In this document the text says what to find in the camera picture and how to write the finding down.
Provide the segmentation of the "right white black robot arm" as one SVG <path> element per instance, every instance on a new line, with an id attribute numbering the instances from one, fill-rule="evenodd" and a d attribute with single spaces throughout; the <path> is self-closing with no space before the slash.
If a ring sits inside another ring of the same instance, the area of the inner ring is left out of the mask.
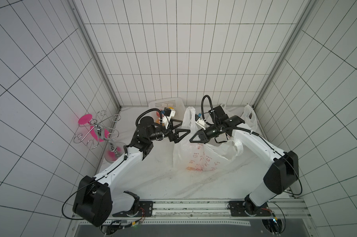
<path id="1" fill-rule="evenodd" d="M 191 143 L 206 144 L 225 133 L 242 142 L 268 166 L 261 184 L 244 198 L 241 207 L 248 216 L 256 216 L 269 200 L 282 194 L 298 181 L 298 156 L 293 151 L 285 152 L 274 148 L 260 134 L 253 131 L 242 118 L 229 117 L 221 106 L 213 108 L 209 114 L 213 124 L 197 131 L 189 139 Z"/>

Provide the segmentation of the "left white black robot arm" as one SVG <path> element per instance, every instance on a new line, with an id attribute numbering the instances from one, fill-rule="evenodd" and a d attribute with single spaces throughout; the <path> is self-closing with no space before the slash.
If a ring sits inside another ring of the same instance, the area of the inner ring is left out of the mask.
<path id="1" fill-rule="evenodd" d="M 189 129 L 181 128 L 180 123 L 173 125 L 175 121 L 173 119 L 164 126 L 155 123 L 150 116 L 138 119 L 130 144 L 124 146 L 124 154 L 105 171 L 94 177 L 85 176 L 80 181 L 73 212 L 95 227 L 114 214 L 137 216 L 142 210 L 139 196 L 120 190 L 117 183 L 122 177 L 130 176 L 131 168 L 147 157 L 154 141 L 168 138 L 170 142 L 178 143 L 190 133 Z"/>

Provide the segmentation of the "white bag red lettering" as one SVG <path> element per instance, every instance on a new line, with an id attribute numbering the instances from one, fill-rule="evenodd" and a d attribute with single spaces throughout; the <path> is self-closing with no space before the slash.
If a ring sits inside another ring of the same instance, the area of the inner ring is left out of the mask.
<path id="1" fill-rule="evenodd" d="M 191 143 L 189 139 L 199 131 L 195 123 L 195 108 L 188 107 L 183 117 L 182 128 L 190 133 L 174 145 L 173 167 L 191 171 L 220 170 L 232 163 L 243 153 L 242 142 L 230 138 L 227 142 L 214 146 L 211 143 Z"/>

